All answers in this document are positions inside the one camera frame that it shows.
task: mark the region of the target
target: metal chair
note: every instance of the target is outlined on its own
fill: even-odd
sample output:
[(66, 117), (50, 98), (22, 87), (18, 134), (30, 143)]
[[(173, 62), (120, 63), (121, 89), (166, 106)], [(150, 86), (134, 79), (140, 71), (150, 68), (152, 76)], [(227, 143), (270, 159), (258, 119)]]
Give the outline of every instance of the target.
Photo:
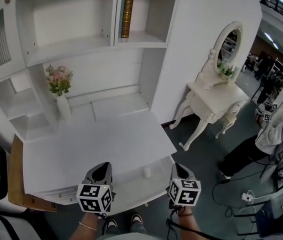
[(255, 203), (252, 206), (263, 206), (256, 214), (238, 214), (234, 217), (254, 217), (252, 223), (256, 223), (257, 231), (238, 233), (238, 236), (259, 235), (260, 238), (283, 235), (283, 195), (265, 202)]

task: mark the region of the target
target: flower vase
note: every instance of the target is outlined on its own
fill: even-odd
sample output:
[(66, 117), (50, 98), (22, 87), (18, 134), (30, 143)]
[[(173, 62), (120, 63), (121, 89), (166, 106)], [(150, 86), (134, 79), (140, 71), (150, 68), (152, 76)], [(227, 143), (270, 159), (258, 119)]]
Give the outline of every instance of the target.
[(68, 104), (68, 101), (64, 95), (57, 96), (57, 107), (65, 120), (71, 119), (72, 113), (70, 105)]
[(230, 80), (230, 77), (225, 75), (223, 72), (219, 73), (219, 77), (221, 78), (221, 80), (224, 80), (224, 81), (229, 81)]

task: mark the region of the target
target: shoe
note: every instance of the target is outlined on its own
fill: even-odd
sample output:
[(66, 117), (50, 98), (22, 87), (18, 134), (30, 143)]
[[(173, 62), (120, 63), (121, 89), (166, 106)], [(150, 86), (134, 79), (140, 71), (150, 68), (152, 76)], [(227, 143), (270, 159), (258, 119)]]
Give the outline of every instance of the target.
[(226, 176), (225, 174), (223, 174), (221, 170), (219, 170), (219, 171), (220, 171), (220, 173), (224, 176), (224, 178), (225, 178), (226, 180), (230, 180), (230, 179), (231, 179), (231, 177)]
[(220, 173), (225, 177), (226, 180), (229, 180), (231, 178), (231, 176), (229, 177), (229, 176), (226, 176), (225, 174), (223, 174), (223, 172), (220, 169), (220, 163), (218, 164), (218, 169), (219, 169)]
[(131, 224), (133, 224), (134, 222), (139, 222), (140, 224), (143, 225), (143, 219), (140, 215), (138, 214), (134, 214), (132, 217), (131, 217)]
[(117, 222), (116, 220), (114, 220), (113, 218), (111, 218), (107, 224), (106, 224), (106, 228), (108, 229), (109, 227), (116, 227), (118, 228)]

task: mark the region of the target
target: mirror frame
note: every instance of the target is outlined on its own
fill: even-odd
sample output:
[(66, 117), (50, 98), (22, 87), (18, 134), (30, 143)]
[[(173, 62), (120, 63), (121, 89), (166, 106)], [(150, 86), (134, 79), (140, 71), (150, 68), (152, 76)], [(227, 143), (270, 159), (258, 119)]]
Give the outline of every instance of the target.
[(221, 51), (222, 45), (224, 43), (224, 41), (226, 40), (226, 38), (228, 37), (228, 35), (232, 32), (236, 30), (237, 31), (237, 41), (236, 41), (236, 47), (235, 50), (233, 51), (232, 55), (230, 56), (229, 60), (227, 61), (227, 63), (225, 64), (225, 66), (227, 67), (231, 67), (234, 65), (234, 60), (239, 52), (239, 49), (241, 47), (241, 43), (242, 43), (242, 37), (243, 37), (243, 24), (239, 21), (233, 21), (232, 23), (230, 23), (229, 25), (227, 25), (224, 30), (220, 33), (217, 42), (214, 46), (214, 51), (215, 53), (215, 57), (213, 59), (213, 70), (218, 74), (220, 71), (217, 68), (217, 61), (218, 61), (218, 54)]

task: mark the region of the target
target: carved wooden leg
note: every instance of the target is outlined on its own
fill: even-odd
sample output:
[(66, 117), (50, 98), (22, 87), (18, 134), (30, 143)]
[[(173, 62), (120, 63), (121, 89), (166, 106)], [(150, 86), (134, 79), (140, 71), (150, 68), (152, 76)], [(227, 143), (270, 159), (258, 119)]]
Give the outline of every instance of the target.
[(190, 148), (192, 142), (205, 130), (208, 125), (207, 118), (200, 120), (195, 132), (187, 140), (186, 144), (183, 146), (183, 150), (187, 151)]
[(178, 112), (177, 112), (177, 116), (176, 116), (176, 121), (169, 125), (169, 128), (171, 130), (176, 128), (180, 124), (182, 117), (183, 117), (183, 114), (184, 114), (184, 111), (187, 107), (189, 107), (189, 101), (188, 100), (185, 100), (182, 104), (180, 104)]
[(235, 122), (231, 122), (231, 123), (224, 123), (222, 126), (222, 129), (216, 134), (215, 139), (218, 138), (218, 136), (222, 133), (225, 134), (225, 132), (232, 127), (235, 124)]

